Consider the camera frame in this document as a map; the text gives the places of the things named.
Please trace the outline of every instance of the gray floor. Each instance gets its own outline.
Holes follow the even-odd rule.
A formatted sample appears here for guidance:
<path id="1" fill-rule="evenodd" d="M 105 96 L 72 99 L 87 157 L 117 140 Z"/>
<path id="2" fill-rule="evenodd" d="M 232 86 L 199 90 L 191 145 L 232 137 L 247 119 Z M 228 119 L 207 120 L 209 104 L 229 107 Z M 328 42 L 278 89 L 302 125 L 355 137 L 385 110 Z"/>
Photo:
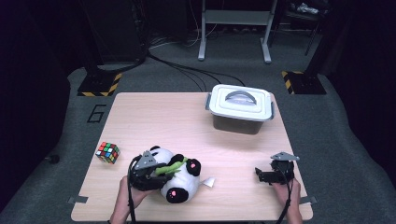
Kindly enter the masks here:
<path id="1" fill-rule="evenodd" d="M 275 95 L 294 154 L 301 158 L 298 164 L 306 190 L 319 199 L 319 203 L 313 204 L 314 217 L 306 223 L 396 223 L 395 189 L 349 130 L 343 104 L 329 80 L 319 75 L 326 95 L 290 95 L 286 90 L 281 71 L 304 71 L 319 38 L 310 54 L 304 56 L 308 38 L 280 32 L 270 48 L 273 62 L 265 64 L 261 36 L 226 35 L 210 39 L 204 62 L 197 60 L 199 43 L 191 47 L 168 44 L 150 52 L 169 62 L 238 77 L 249 87 Z M 0 215 L 0 223 L 74 223 L 70 217 L 73 204 L 66 201 L 78 195 L 118 92 L 200 91 L 176 69 L 151 59 L 123 73 L 113 96 L 77 96 L 84 77 L 83 69 L 69 76 L 71 94 L 64 133 L 51 153 L 60 155 L 61 161 L 55 165 L 43 161 L 35 169 Z M 224 84 L 240 85 L 229 77 L 217 78 Z M 213 78 L 202 79 L 207 91 L 217 84 Z M 197 83 L 204 87 L 199 79 Z M 106 105 L 99 108 L 104 117 L 99 123 L 87 123 L 96 105 Z"/>

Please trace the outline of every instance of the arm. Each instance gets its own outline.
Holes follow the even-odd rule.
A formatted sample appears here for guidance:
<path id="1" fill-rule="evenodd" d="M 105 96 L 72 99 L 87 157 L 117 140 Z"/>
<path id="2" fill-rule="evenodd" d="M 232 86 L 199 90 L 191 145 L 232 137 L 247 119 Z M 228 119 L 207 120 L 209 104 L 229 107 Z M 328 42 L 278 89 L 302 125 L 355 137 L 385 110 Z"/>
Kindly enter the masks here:
<path id="1" fill-rule="evenodd" d="M 134 208 L 142 203 L 143 199 L 146 198 L 154 190 L 141 191 L 135 188 L 131 188 L 132 200 L 134 200 Z M 114 211 L 110 218 L 111 224 L 124 224 L 127 217 L 129 216 L 129 203 L 128 203 L 128 179 L 124 176 L 120 181 L 119 194 L 117 195 L 116 204 L 114 205 Z"/>
<path id="2" fill-rule="evenodd" d="M 303 223 L 303 217 L 301 216 L 300 213 L 300 191 L 301 191 L 301 185 L 300 183 L 296 180 L 293 179 L 289 182 L 291 190 L 291 195 L 290 195 L 290 206 L 288 209 L 288 213 L 286 214 L 286 217 L 288 219 L 288 224 L 301 224 Z M 288 193 L 288 187 L 286 185 L 280 185 L 278 183 L 272 183 L 274 190 L 276 192 L 276 196 L 279 200 L 279 202 L 282 205 L 286 204 L 286 200 L 288 199 L 289 193 Z"/>

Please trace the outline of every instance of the wooden table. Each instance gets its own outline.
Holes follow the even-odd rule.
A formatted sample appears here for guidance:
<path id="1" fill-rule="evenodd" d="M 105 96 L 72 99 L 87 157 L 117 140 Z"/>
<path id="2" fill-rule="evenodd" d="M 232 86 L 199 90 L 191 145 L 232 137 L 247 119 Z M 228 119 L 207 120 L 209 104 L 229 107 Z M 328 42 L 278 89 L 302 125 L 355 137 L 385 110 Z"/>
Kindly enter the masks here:
<path id="1" fill-rule="evenodd" d="M 205 110 L 206 96 L 204 92 L 119 93 L 96 148 L 110 142 L 120 148 L 120 156 L 115 164 L 108 164 L 93 155 L 79 193 L 88 201 L 75 204 L 72 219 L 108 220 L 132 158 L 153 146 L 199 160 L 201 179 L 215 177 L 216 181 L 213 188 L 201 185 L 187 203 L 170 204 L 160 192 L 149 195 L 135 210 L 138 221 L 278 219 L 283 205 L 271 186 L 259 182 L 254 169 L 272 171 L 271 156 L 280 151 L 292 154 L 275 98 L 275 118 L 264 122 L 258 134 L 249 135 L 216 130 L 210 111 Z M 297 164 L 294 173 L 304 197 Z M 300 209 L 303 219 L 312 218 L 310 204 L 301 204 Z"/>

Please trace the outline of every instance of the yellow and black tape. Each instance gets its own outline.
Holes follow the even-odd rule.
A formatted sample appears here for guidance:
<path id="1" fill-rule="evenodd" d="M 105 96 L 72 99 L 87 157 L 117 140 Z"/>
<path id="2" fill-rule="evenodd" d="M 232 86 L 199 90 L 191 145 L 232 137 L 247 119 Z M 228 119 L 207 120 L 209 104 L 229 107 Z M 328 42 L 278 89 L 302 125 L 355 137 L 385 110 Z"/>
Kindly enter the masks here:
<path id="1" fill-rule="evenodd" d="M 291 85 L 289 74 L 303 74 L 303 72 L 282 71 L 282 77 L 283 80 L 285 81 L 286 89 L 288 89 L 289 94 L 295 94 L 294 89 Z"/>
<path id="2" fill-rule="evenodd" d="M 78 96 L 111 96 L 114 91 L 116 90 L 117 86 L 119 85 L 120 79 L 122 74 L 119 73 L 114 76 L 114 79 L 111 82 L 111 85 L 105 87 L 103 90 L 100 91 L 79 91 Z"/>

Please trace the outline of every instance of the stuffed panda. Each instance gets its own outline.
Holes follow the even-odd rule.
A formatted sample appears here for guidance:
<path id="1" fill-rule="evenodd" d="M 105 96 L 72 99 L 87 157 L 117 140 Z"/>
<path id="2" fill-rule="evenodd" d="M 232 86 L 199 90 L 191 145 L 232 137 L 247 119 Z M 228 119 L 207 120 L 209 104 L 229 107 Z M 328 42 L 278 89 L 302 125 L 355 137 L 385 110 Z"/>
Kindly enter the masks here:
<path id="1" fill-rule="evenodd" d="M 162 147 L 152 147 L 149 152 L 151 153 L 152 157 L 158 162 L 158 163 L 166 163 L 168 164 L 170 160 L 172 160 L 174 154 L 169 151 L 168 149 L 162 148 Z"/>
<path id="2" fill-rule="evenodd" d="M 169 203 L 184 203 L 197 192 L 200 185 L 201 163 L 176 154 L 161 173 L 173 172 L 174 176 L 161 189 L 161 194 Z"/>

